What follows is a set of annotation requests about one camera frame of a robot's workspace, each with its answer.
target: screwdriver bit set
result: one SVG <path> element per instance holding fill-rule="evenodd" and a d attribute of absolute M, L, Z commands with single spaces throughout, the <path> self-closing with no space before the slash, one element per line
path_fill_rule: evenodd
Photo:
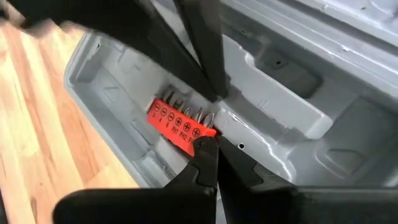
<path fill-rule="evenodd" d="M 202 136 L 214 137 L 215 114 L 203 108 L 194 110 L 180 93 L 168 88 L 154 100 L 147 114 L 148 122 L 174 145 L 194 156 L 193 140 Z"/>

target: small hole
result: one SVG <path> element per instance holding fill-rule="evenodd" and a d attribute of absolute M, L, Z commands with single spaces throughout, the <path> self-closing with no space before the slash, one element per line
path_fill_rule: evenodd
<path fill-rule="evenodd" d="M 243 144 L 243 143 L 239 143 L 239 144 L 238 144 L 238 148 L 239 148 L 239 149 L 244 149 L 244 144 Z"/>

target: wooden floor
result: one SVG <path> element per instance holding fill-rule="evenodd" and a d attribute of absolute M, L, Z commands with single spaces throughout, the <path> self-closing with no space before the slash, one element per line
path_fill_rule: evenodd
<path fill-rule="evenodd" d="M 82 35 L 0 28 L 0 189 L 12 224 L 51 223 L 79 189 L 137 187 L 63 87 Z"/>

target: tool case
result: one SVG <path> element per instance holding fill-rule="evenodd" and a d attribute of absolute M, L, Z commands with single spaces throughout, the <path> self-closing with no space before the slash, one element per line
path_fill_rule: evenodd
<path fill-rule="evenodd" d="M 172 1 L 154 4 L 196 57 Z M 222 0 L 231 89 L 216 103 L 98 33 L 78 44 L 65 86 L 141 187 L 165 186 L 188 161 L 147 122 L 168 88 L 215 113 L 224 137 L 295 185 L 395 187 L 398 30 L 390 9 L 397 7 L 386 0 Z M 222 222 L 222 206 L 217 212 Z"/>

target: red plastic holder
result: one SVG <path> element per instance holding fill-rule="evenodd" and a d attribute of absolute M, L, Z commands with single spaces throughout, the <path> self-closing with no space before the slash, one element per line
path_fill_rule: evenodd
<path fill-rule="evenodd" d="M 191 156 L 194 156 L 193 140 L 216 135 L 216 130 L 204 127 L 159 99 L 155 99 L 150 106 L 147 120 L 168 140 Z"/>

